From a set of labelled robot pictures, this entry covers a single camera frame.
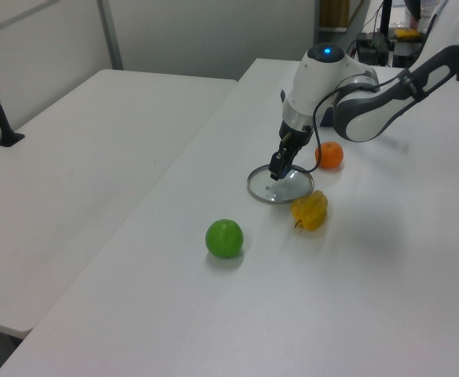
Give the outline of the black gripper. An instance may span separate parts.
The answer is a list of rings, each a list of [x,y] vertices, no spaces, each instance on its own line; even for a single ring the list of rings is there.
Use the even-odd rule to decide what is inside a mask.
[[[302,126],[299,130],[293,129],[285,121],[279,129],[279,151],[275,152],[270,160],[270,177],[278,181],[283,178],[291,169],[296,155],[303,146],[310,142],[312,126]]]

